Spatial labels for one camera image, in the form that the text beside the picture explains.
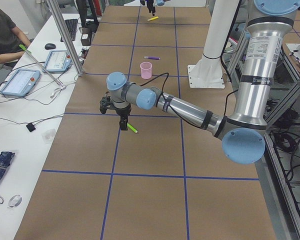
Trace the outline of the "green highlighter pen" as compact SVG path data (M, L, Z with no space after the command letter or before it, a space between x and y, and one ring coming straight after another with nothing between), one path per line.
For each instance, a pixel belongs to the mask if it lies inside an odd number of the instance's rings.
M133 131L135 134L138 133L138 130L137 130L136 128L134 128L131 124L127 123L127 127L128 127L131 131Z

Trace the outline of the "yellow highlighter pen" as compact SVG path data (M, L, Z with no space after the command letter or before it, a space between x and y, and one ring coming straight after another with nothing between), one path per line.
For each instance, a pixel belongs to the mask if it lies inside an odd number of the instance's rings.
M149 19L147 20L147 22L154 21L154 20L156 20L156 19L158 19L158 18L159 18L158 16L154 16L154 17L152 17L152 18L149 18Z

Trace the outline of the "blue teach pendant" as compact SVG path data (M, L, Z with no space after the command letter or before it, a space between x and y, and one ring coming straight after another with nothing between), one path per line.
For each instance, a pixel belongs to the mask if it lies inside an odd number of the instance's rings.
M39 70L18 69L0 90L3 96L24 97L41 77Z
M70 65L72 60L67 50L51 50L44 63L44 68L42 71L46 73L62 73Z

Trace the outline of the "clear oval tape dispenser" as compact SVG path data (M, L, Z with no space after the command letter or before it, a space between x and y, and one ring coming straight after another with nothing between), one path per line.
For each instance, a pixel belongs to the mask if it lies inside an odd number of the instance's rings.
M7 208L12 209L12 208L18 207L21 204L22 200L23 200L23 198L19 194L12 196L10 198L10 200L8 201Z

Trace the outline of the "clear plastic bag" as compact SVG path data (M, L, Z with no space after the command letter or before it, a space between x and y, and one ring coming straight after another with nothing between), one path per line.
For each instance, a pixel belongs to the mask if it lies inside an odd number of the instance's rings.
M49 129L41 134L43 142L45 144L51 144L54 141L56 130L54 128Z

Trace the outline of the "purple highlighter pen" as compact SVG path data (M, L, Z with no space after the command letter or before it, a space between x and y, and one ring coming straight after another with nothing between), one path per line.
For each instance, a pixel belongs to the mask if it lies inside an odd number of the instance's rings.
M148 60L160 60L160 57L157 56L144 56L144 59L148 59Z

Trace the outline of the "near blue teach pendant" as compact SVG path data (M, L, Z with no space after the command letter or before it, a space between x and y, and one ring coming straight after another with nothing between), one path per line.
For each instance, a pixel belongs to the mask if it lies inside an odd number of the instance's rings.
M18 69L0 90L3 96L24 97L41 77L39 70Z

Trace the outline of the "small black square device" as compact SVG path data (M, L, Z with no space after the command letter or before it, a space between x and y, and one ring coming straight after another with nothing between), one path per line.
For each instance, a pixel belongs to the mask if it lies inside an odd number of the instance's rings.
M26 125L26 128L28 129L28 131L29 131L30 133L36 130L36 127L35 127L35 125L34 125L32 122L28 123L28 124Z

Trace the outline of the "black computer mouse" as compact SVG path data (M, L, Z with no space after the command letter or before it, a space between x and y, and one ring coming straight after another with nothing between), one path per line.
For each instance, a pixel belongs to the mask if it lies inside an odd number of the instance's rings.
M46 50L53 50L53 49L56 48L56 45L53 44L53 43L47 43L47 44L44 46L44 48L45 48Z

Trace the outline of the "black keyboard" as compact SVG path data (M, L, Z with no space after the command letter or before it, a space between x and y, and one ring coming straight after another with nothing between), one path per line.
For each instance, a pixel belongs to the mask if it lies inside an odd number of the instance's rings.
M76 40L76 35L78 31L78 19L66 19L65 25L67 27L67 30L69 32L70 38L72 41Z

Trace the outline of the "pink mesh pen holder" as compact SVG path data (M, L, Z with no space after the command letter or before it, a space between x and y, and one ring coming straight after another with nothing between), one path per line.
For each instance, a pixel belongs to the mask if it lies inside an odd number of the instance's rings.
M152 77L152 67L152 63L148 61L144 61L140 64L140 72L143 79L147 80Z

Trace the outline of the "far blue teach pendant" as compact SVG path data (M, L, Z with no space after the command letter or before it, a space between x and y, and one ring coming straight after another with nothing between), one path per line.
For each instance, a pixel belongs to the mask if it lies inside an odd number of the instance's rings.
M44 68L42 71L46 73L62 73L70 65L72 60L67 50L51 50L44 63Z

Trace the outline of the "aluminium frame post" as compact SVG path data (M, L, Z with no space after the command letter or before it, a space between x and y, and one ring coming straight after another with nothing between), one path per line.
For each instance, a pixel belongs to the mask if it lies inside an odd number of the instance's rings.
M79 57L77 55L77 51L75 49L75 46L73 44L73 41L71 39L70 33L68 31L68 28L66 26L65 20L63 18L63 14L60 10L59 4L56 0L46 0L48 7L50 9L50 12L53 16L53 19L55 21L55 24L57 26L57 29L60 33L60 36L63 39L63 42L66 46L66 49L70 55L70 58L72 60L72 64L76 70L77 75L80 77L83 75L83 67L80 63Z

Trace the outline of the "person in dark shirt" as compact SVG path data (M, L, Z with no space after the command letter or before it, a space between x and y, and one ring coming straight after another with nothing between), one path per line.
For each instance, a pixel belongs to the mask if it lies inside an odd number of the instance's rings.
M24 32L0 9L0 64L13 68L24 54L20 45L30 44Z

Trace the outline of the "diagonal metal rod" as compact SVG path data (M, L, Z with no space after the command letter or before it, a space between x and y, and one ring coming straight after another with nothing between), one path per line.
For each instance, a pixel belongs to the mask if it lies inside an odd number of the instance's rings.
M60 87L61 90L66 88L66 86L59 79L55 78L50 72L48 72L48 70L44 67L44 65L42 65L23 44L20 44L19 47L25 53L27 53L29 55L29 57L32 58L39 65L39 67L43 71L45 71L57 83L57 85Z

